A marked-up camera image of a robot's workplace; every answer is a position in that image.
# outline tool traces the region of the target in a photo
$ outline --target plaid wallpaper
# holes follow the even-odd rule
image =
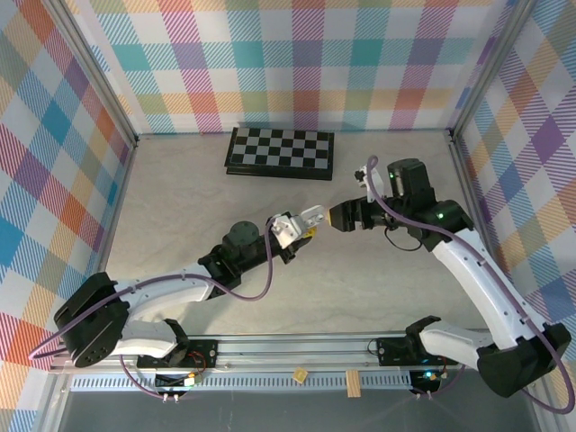
[[[576,339],[576,0],[538,2],[464,139],[500,264]]]
[[[67,2],[136,129],[174,133],[444,129],[515,0]]]
[[[129,146],[41,0],[0,1],[0,431],[32,427],[28,353],[90,275]]]

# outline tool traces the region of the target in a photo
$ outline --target wooden block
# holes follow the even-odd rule
[[[297,367],[296,370],[294,371],[294,375],[292,375],[292,379],[299,384],[304,384],[304,381],[306,381],[307,376],[308,371],[302,369],[301,367]]]
[[[359,398],[360,393],[360,374],[358,371],[346,371],[346,387],[348,389],[348,398]]]

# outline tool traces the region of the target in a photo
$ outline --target chessboard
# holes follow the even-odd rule
[[[234,128],[226,174],[332,180],[334,133]]]

